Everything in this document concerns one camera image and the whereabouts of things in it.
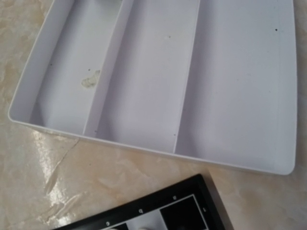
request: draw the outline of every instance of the beige marble surface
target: beige marble surface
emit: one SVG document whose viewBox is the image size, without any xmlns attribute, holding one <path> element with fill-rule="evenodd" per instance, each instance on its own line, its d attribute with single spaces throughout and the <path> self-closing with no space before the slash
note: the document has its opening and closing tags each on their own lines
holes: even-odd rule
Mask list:
<svg viewBox="0 0 307 230">
<path fill-rule="evenodd" d="M 51 0 L 0 0 L 0 229 L 48 230 L 196 173 L 216 185 L 236 230 L 307 229 L 307 1 L 295 0 L 297 164 L 289 176 L 115 149 L 11 123 L 13 92 Z"/>
</svg>

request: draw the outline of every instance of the black frame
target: black frame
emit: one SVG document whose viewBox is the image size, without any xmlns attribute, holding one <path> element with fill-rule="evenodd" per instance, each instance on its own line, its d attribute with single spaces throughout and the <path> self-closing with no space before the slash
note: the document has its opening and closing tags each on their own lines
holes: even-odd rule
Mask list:
<svg viewBox="0 0 307 230">
<path fill-rule="evenodd" d="M 192 194 L 202 209 L 202 215 L 206 220 L 209 230 L 225 230 L 201 174 L 197 174 L 125 205 L 55 230 L 100 230 L 110 228 Z"/>
</svg>

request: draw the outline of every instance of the countertop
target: countertop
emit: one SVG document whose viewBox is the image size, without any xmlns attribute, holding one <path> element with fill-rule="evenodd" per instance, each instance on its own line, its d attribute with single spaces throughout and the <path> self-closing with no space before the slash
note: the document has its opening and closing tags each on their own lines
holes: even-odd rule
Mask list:
<svg viewBox="0 0 307 230">
<path fill-rule="evenodd" d="M 223 215 L 227 229 L 307 229 L 306 0 L 294 1 L 298 132 L 296 167 L 289 176 L 116 149 L 10 122 L 14 90 L 51 2 L 0 0 L 0 229 L 48 230 L 197 173 L 214 182 L 211 192 L 228 213 Z"/>
</svg>

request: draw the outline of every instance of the tray divider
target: tray divider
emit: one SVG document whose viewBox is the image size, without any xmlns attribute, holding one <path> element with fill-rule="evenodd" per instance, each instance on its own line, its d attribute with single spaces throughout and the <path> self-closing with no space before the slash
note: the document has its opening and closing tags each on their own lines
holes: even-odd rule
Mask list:
<svg viewBox="0 0 307 230">
<path fill-rule="evenodd" d="M 105 104 L 106 95 L 111 81 L 113 69 L 117 60 L 121 41 L 125 33 L 129 15 L 134 0 L 123 0 L 118 18 L 110 39 L 106 57 L 103 62 L 100 78 L 92 101 L 90 113 L 84 126 L 83 135 L 94 138 L 100 121 L 100 116 Z"/>
<path fill-rule="evenodd" d="M 194 38 L 193 38 L 192 44 L 191 44 L 192 49 L 191 49 L 191 53 L 189 55 L 190 62 L 188 63 L 188 72 L 187 72 L 184 92 L 182 93 L 181 106 L 180 106 L 180 112 L 179 112 L 179 119 L 178 119 L 177 130 L 176 130 L 176 139 L 175 139 L 175 144 L 174 144 L 174 148 L 173 148 L 173 152 L 172 152 L 173 154 L 176 152 L 176 148 L 177 148 L 178 135 L 179 135 L 179 130 L 180 130 L 182 113 L 183 113 L 183 109 L 184 109 L 184 102 L 185 102 L 186 93 L 187 93 L 187 86 L 188 86 L 188 81 L 189 81 L 189 73 L 190 73 L 192 56 L 193 56 L 193 50 L 194 50 L 194 45 L 195 45 L 196 30 L 197 30 L 197 25 L 199 23 L 200 8 L 201 8 L 201 0 L 198 0 L 197 17 L 196 17 L 196 23 L 195 23 L 195 27 L 194 27 Z"/>
</svg>

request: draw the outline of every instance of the black square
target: black square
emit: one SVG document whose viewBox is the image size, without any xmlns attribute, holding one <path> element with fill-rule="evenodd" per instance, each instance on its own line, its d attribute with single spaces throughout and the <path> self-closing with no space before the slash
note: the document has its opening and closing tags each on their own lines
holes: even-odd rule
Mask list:
<svg viewBox="0 0 307 230">
<path fill-rule="evenodd" d="M 160 210 L 168 230 L 205 230 L 206 225 L 193 197 Z"/>
</svg>

